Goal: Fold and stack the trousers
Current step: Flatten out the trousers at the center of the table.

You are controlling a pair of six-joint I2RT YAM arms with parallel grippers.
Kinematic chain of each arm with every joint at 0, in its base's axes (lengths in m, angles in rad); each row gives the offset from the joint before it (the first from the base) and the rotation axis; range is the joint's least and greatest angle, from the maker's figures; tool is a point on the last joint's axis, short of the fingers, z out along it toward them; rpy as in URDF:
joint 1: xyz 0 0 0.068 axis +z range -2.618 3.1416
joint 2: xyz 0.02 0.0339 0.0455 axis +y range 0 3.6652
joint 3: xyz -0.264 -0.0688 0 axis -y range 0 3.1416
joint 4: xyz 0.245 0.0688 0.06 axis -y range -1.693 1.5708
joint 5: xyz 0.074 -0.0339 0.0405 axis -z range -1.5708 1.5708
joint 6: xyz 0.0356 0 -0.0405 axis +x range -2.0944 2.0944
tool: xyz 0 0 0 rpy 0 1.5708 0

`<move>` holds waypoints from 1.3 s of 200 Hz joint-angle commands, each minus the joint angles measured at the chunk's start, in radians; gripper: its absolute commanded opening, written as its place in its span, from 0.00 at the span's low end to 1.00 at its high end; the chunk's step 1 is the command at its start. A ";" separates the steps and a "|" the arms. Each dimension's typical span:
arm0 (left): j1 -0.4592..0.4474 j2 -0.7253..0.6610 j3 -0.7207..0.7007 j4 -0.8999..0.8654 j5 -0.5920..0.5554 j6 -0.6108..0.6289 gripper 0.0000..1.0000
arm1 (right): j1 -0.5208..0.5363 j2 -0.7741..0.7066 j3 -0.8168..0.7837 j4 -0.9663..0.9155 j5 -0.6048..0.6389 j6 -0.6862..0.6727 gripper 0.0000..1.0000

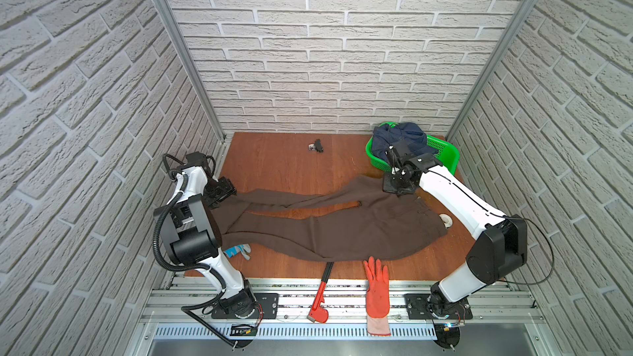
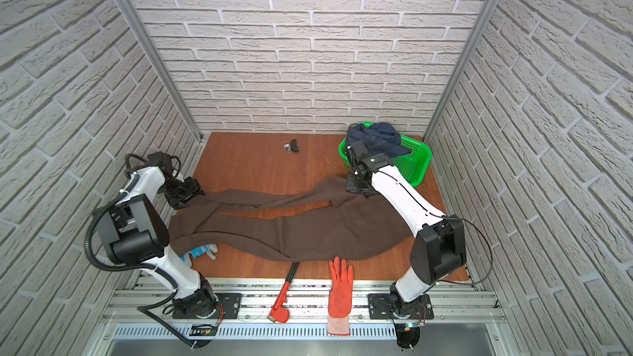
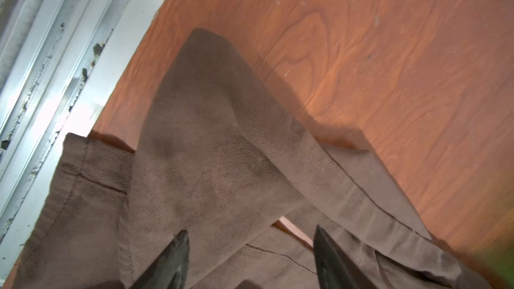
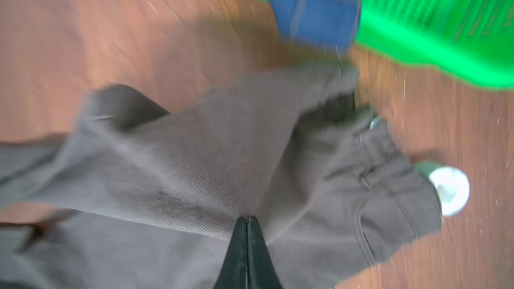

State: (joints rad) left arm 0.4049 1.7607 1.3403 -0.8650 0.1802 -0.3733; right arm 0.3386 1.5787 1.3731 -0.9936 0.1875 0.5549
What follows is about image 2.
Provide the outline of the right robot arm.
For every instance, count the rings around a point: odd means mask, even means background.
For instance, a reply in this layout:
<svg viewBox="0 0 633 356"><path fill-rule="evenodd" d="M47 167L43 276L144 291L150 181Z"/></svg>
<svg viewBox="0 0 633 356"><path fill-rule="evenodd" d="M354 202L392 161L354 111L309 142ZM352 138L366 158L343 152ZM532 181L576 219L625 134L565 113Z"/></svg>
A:
<svg viewBox="0 0 633 356"><path fill-rule="evenodd" d="M346 145L346 156L351 166L346 190L380 194L403 218L415 238L410 268L392 284L387 302L392 315L407 318L438 281L466 265L463 220L448 217L423 198L386 153L372 154L364 143L353 142Z"/></svg>

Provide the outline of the brown trousers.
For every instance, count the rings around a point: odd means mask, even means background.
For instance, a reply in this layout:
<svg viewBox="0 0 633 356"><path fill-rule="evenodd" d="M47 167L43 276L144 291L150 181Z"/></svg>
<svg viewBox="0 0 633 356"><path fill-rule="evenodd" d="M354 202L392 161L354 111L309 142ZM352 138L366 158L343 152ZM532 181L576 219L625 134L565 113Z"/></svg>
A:
<svg viewBox="0 0 633 356"><path fill-rule="evenodd" d="M282 262L365 260L412 235L383 196L349 193L346 180L336 176L303 194L225 190L198 195L171 217L168 231L177 255L225 243Z"/></svg>

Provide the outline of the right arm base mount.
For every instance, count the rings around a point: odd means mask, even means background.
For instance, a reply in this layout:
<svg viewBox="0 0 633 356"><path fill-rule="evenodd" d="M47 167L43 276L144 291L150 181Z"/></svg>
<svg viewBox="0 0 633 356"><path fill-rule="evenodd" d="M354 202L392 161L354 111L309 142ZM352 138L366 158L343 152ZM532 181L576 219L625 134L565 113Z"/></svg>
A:
<svg viewBox="0 0 633 356"><path fill-rule="evenodd" d="M418 320L435 318L430 296L423 294L411 302L400 300L397 293L368 295L369 316L372 320Z"/></svg>

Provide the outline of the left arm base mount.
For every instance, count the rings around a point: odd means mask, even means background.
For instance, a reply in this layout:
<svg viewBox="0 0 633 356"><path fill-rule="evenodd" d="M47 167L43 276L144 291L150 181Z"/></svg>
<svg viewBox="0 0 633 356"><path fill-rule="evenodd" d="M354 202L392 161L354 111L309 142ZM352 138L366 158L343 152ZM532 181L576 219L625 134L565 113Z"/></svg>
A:
<svg viewBox="0 0 633 356"><path fill-rule="evenodd" d="M199 319L199 320L214 320L217 321L220 318L220 313L223 313L224 320L237 320L242 304L241 293L216 293L215 295L219 301L215 304L214 308L203 308L201 311L193 311L191 308L188 311L174 308L171 316L174 319Z"/></svg>

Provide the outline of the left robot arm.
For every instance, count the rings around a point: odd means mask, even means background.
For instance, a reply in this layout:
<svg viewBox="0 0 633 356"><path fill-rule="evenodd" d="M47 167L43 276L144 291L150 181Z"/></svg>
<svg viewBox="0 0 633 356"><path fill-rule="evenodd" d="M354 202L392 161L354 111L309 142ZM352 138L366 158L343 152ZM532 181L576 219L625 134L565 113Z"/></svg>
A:
<svg viewBox="0 0 633 356"><path fill-rule="evenodd" d="M173 209L183 209L202 189L180 173L180 158L151 153L125 157L127 182L107 205L97 209L84 238L88 261L106 272L141 270L170 290L168 303L176 317L207 318L219 308L209 282L191 269L170 245L167 225L153 201L165 196Z"/></svg>

